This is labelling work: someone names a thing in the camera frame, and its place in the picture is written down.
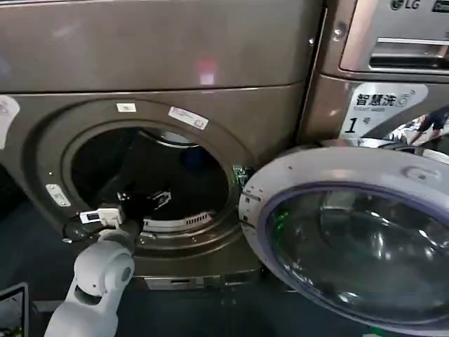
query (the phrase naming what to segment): white connector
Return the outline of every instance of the white connector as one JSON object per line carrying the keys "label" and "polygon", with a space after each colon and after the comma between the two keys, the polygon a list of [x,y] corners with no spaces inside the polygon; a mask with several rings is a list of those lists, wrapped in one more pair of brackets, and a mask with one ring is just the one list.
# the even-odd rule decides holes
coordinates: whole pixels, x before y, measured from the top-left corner
{"label": "white connector", "polygon": [[120,228],[124,222],[125,216],[120,206],[104,207],[96,211],[81,212],[79,219],[83,224],[101,222],[103,226],[114,226]]}

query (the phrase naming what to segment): washing machine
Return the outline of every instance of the washing machine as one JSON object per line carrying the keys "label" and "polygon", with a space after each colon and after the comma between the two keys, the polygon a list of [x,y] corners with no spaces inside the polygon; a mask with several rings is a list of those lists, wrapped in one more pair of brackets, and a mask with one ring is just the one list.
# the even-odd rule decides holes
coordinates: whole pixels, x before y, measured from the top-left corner
{"label": "washing machine", "polygon": [[251,177],[243,231],[281,281],[318,305],[388,331],[449,336],[447,156],[360,139],[389,139],[449,106],[449,2],[326,9],[297,135],[312,146]]}
{"label": "washing machine", "polygon": [[295,139],[321,2],[0,1],[0,163],[68,240],[131,199],[152,289],[258,276],[237,204]]}
{"label": "washing machine", "polygon": [[328,1],[298,140],[383,138],[449,105],[447,1]]}

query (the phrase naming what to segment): open door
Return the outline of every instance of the open door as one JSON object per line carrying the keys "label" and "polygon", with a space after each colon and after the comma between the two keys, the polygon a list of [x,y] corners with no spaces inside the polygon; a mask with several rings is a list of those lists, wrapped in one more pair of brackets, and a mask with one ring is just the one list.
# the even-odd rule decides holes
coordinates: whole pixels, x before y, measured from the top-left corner
{"label": "open door", "polygon": [[385,330],[449,336],[449,165],[297,148],[248,181],[239,216],[260,260],[315,303]]}

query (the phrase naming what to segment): dark floor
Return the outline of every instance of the dark floor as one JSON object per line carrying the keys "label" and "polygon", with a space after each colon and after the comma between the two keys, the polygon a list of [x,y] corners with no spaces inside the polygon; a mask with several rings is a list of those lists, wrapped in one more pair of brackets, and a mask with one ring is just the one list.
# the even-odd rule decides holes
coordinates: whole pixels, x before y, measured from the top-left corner
{"label": "dark floor", "polygon": [[[62,299],[75,254],[27,203],[0,221],[0,288],[28,282],[33,298]],[[370,328],[343,319],[296,293],[263,284],[233,291],[143,291],[131,284],[119,308],[120,336],[349,337]],[[382,336],[397,336],[382,333]]]}

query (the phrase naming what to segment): white label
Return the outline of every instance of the white label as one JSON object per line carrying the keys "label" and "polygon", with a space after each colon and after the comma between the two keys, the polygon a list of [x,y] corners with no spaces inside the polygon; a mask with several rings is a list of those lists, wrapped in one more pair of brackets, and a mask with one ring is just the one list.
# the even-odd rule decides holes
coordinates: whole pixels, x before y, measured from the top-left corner
{"label": "white label", "polygon": [[200,83],[203,86],[213,86],[215,83],[215,75],[214,74],[201,74]]}
{"label": "white label", "polygon": [[204,130],[209,123],[208,119],[194,114],[193,112],[180,109],[179,107],[171,107],[168,116],[189,124],[194,128],[199,128],[200,130]]}
{"label": "white label", "polygon": [[19,103],[14,98],[0,95],[0,150],[5,148],[9,127],[19,111]]}
{"label": "white label", "polygon": [[340,138],[360,138],[388,119],[422,102],[424,84],[364,83],[352,95]]}
{"label": "white label", "polygon": [[65,196],[62,188],[56,184],[48,184],[45,186],[49,195],[53,198],[53,200],[61,207],[70,207],[70,201]]}
{"label": "white label", "polygon": [[118,112],[137,112],[135,103],[117,103]]}

